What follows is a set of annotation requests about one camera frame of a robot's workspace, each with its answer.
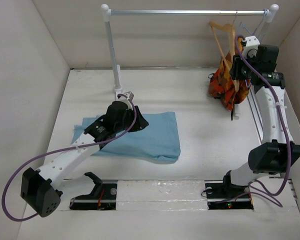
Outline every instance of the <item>blue cloth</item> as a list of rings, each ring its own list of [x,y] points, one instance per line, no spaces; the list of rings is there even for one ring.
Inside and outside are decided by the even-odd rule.
[[[82,125],[74,126],[72,143],[92,124],[97,117],[85,117]],[[180,156],[180,142],[176,114],[164,112],[143,114],[148,121],[142,131],[128,132],[124,136],[108,143],[96,156],[145,157],[157,162],[173,164]]]

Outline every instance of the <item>wooden hanger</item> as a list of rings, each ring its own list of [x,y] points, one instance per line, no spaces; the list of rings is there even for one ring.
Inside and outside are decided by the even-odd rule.
[[[218,29],[220,31],[223,31],[223,32],[227,33],[229,48],[230,48],[229,51],[230,51],[231,62],[232,62],[233,58],[234,58],[234,55],[235,55],[235,37],[236,37],[235,26],[231,23],[227,23],[226,25],[221,26],[220,24],[218,24],[214,21],[209,22],[209,25],[210,25],[212,33],[214,35],[216,44],[218,45],[219,51],[221,53],[221,56],[222,56],[222,59],[223,59],[223,62],[224,62],[224,65],[227,68],[227,70],[230,71],[230,66],[229,66],[229,64],[226,60],[226,56],[224,54],[224,51],[221,48],[221,45],[219,43],[219,40],[218,40],[217,34],[215,32],[215,29]],[[235,91],[237,92],[239,90],[239,82],[236,81],[236,80],[234,80],[233,82],[234,82]]]

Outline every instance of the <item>white floor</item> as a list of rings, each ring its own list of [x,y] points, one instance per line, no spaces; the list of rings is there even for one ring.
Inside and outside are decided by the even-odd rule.
[[[221,179],[228,170],[245,163],[249,151],[259,145],[248,100],[240,105],[240,119],[231,121],[230,112],[220,101],[208,96],[207,76],[214,71],[122,71],[124,89],[134,93],[133,101],[143,114],[176,113],[179,160],[174,164],[154,164],[137,158],[94,156],[68,176],[93,172],[104,180],[193,180],[190,183],[195,185],[178,183],[177,188],[165,189],[162,195],[153,191],[151,184],[168,186],[167,181],[120,181],[118,210],[71,211],[69,203],[64,203],[49,217],[22,223],[18,240],[299,240],[300,213],[288,186],[279,196],[283,208],[253,197],[254,211],[207,210],[206,201],[200,197],[200,186],[204,188],[200,180]],[[72,70],[48,151],[67,147],[74,125],[79,125],[82,118],[103,114],[115,98],[112,87],[110,70]],[[46,162],[54,157],[47,157]],[[263,181],[273,191],[281,184],[281,179]],[[191,205],[184,208],[184,202]],[[25,216],[31,212],[28,206]]]

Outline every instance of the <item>orange and black cloth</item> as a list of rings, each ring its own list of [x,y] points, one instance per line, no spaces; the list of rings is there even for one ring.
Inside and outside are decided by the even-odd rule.
[[[239,48],[241,52],[243,47],[241,45],[240,39],[238,40]],[[230,52],[225,57],[229,67],[232,67],[232,59]],[[218,70],[213,74],[210,79],[209,94],[215,98],[220,99],[221,103],[225,108],[231,111],[231,116],[233,114],[235,104],[241,103],[247,97],[249,93],[249,87],[245,81],[235,81],[231,78],[230,71],[226,68],[226,65],[221,58],[220,66]]]

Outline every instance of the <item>clothing rack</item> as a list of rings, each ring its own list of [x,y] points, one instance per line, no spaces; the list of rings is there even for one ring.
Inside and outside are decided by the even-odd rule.
[[[264,16],[264,24],[258,35],[261,42],[272,20],[274,19],[279,6],[273,4],[269,9],[261,11],[237,11],[237,10],[113,10],[107,4],[101,5],[103,21],[105,24],[106,35],[108,39],[112,70],[114,75],[115,96],[122,93],[122,85],[120,83],[120,65],[117,64],[115,48],[110,27],[111,16],[149,16],[149,15],[167,15],[167,16]]]

